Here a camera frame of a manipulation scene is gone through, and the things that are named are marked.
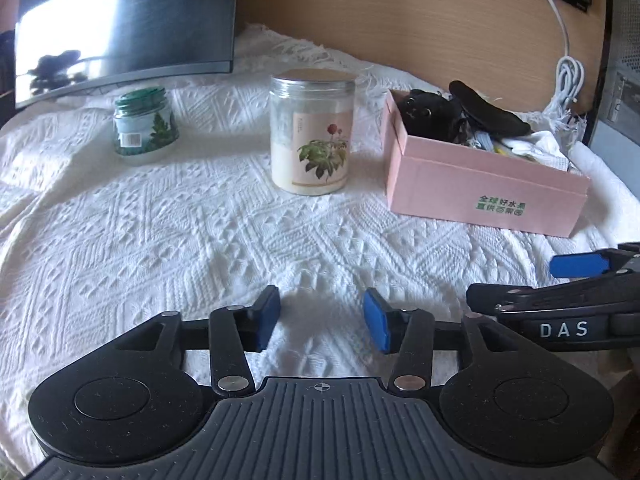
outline glass jar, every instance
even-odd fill
[[[115,150],[139,162],[151,162],[164,155],[178,138],[174,113],[162,87],[128,92],[116,100],[114,113]]]
[[[271,177],[291,193],[322,195],[349,171],[355,76],[324,68],[271,78]]]

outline blue pad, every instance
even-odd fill
[[[609,260],[598,253],[554,256],[549,272],[555,278],[590,278],[609,270]]]
[[[280,291],[275,285],[267,286],[251,307],[258,322],[256,333],[257,351],[262,352],[269,343],[278,318],[280,317]]]
[[[386,304],[386,301],[382,299],[375,288],[369,288],[364,293],[362,300],[364,321],[378,350],[383,354],[388,354],[391,351],[391,333],[386,320],[386,312],[382,308],[383,304]]]

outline white cable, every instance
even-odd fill
[[[578,94],[584,84],[584,65],[569,54],[569,33],[564,20],[553,0],[547,0],[553,10],[564,40],[564,56],[556,65],[556,90],[545,108],[545,114],[567,120],[570,117],[571,105],[577,101]]]

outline barcode label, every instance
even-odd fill
[[[141,148],[142,134],[120,134],[121,148]]]

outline green lidded jar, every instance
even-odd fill
[[[159,86],[134,90],[119,97],[113,118],[115,150],[126,157],[156,152],[173,144],[179,136],[166,91]]]

